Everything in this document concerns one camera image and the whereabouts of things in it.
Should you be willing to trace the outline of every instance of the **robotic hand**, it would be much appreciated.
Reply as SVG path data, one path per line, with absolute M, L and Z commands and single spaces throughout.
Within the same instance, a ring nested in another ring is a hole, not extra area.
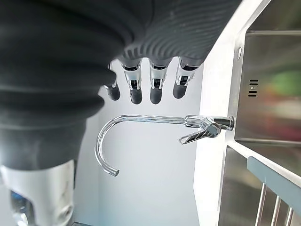
M 152 103 L 180 58 L 184 96 L 241 0 L 2 0 L 0 165 L 19 226 L 71 224 L 86 119 L 120 96 L 108 68 L 119 59 L 131 100 L 142 100 L 140 60 L 150 60 Z

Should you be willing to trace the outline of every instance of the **white wall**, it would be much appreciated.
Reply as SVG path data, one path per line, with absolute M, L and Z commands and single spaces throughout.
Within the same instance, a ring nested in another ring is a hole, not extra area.
M 102 89 L 100 95 L 105 99 L 105 107 L 88 120 L 76 181 L 76 221 L 93 226 L 199 225 L 193 193 L 196 143 L 178 142 L 179 137 L 195 129 L 137 122 L 114 127 L 107 134 L 103 148 L 109 163 L 120 169 L 116 178 L 102 171 L 93 153 L 98 130 L 118 115 L 198 115 L 202 67 L 190 82 L 185 97 L 177 100 L 172 94 L 177 64 L 175 58 L 168 67 L 162 101 L 153 105 L 149 98 L 149 63 L 144 59 L 143 100 L 134 105 L 122 68 L 119 62 L 113 62 L 121 97 L 113 102 Z
M 204 62 L 200 115 L 227 116 L 236 34 L 262 0 L 244 0 Z M 198 141 L 194 191 L 201 225 L 218 223 L 225 133 Z

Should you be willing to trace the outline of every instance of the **sink basin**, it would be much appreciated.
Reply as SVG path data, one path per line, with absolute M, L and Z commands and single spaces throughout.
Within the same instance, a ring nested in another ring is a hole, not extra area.
M 300 11 L 299 0 L 263 0 L 237 36 L 228 111 L 236 123 L 226 133 L 219 226 L 258 225 L 264 185 L 247 169 L 250 156 L 301 187 Z M 267 188 L 261 226 L 274 225 L 276 196 Z M 277 225 L 286 225 L 288 204 L 281 201 Z
M 299 176 L 300 10 L 296 0 L 262 1 L 238 35 L 228 113 L 236 117 L 236 125 L 227 134 L 228 140 Z

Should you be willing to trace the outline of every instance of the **curved faucet spout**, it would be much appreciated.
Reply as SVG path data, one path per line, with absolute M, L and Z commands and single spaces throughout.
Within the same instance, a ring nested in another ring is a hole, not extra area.
M 190 136 L 189 141 L 185 139 L 189 143 L 204 137 L 216 137 L 216 135 L 212 135 L 209 128 L 209 125 L 215 124 L 218 125 L 220 129 L 232 130 L 234 126 L 233 117 L 205 117 L 205 116 L 194 116 L 187 115 L 185 118 L 182 117 L 168 117 L 168 116 L 145 116 L 145 115 L 121 115 L 112 120 L 110 120 L 105 126 L 101 129 L 97 136 L 97 140 L 95 143 L 95 157 L 98 163 L 103 167 L 103 170 L 106 173 L 109 173 L 112 176 L 117 176 L 119 174 L 119 170 L 110 166 L 104 157 L 104 152 L 102 150 L 103 139 L 106 133 L 111 129 L 114 125 L 123 122 L 123 121 L 139 121 L 139 122 L 153 122 L 153 123 L 164 123 L 164 124 L 179 124 L 185 125 L 186 127 L 191 128 L 201 128 L 202 130 L 199 133 L 202 133 L 202 136 Z

